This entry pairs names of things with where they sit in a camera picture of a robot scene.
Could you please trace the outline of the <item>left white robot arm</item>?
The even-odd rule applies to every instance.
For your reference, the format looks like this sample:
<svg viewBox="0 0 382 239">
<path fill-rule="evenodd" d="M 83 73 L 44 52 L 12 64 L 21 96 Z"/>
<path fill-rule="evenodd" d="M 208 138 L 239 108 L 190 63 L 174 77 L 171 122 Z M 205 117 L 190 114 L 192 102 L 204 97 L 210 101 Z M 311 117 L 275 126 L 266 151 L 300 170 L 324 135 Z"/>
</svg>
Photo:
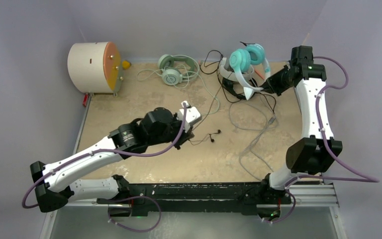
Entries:
<svg viewBox="0 0 382 239">
<path fill-rule="evenodd" d="M 127 188 L 116 185 L 112 177 L 81 182 L 80 178 L 106 165 L 131 156 L 154 157 L 181 145 L 193 137 L 193 126 L 201 120 L 196 107 L 182 102 L 175 114 L 163 107 L 155 108 L 142 118 L 122 124 L 89 148 L 63 160 L 30 165 L 38 207 L 43 213 L 52 212 L 71 201 L 88 198 L 112 199 L 121 204 L 128 199 Z"/>
</svg>

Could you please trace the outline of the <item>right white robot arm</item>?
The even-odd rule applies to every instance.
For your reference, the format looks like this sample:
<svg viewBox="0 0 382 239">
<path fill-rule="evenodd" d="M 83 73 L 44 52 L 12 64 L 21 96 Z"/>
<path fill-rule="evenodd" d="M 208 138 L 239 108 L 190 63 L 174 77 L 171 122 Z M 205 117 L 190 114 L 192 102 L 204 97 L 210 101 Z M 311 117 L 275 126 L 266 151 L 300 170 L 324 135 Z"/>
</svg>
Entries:
<svg viewBox="0 0 382 239">
<path fill-rule="evenodd" d="M 295 177 L 326 172 L 343 149 L 334 138 L 328 121 L 323 88 L 326 86 L 325 66 L 314 63 L 311 46 L 292 49 L 288 66 L 270 76 L 262 84 L 264 92 L 280 96 L 293 88 L 301 117 L 301 139 L 286 151 L 285 165 L 268 176 L 269 184 L 259 189 L 267 203 L 279 196 Z"/>
</svg>

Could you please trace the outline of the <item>teal cat-ear headphones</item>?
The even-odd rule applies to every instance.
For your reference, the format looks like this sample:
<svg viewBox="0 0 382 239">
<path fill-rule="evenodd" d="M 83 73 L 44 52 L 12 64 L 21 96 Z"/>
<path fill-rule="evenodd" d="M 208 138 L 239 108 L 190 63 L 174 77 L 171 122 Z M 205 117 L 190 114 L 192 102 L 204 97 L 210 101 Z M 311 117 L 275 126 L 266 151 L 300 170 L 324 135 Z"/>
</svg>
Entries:
<svg viewBox="0 0 382 239">
<path fill-rule="evenodd" d="M 245 48 L 239 48 L 231 53 L 229 57 L 229 66 L 232 68 L 236 79 L 243 87 L 246 100 L 252 98 L 256 92 L 261 92 L 264 88 L 253 87 L 245 80 L 243 73 L 247 73 L 251 66 L 262 64 L 265 77 L 271 76 L 271 68 L 266 59 L 264 48 L 257 43 L 247 44 Z"/>
</svg>

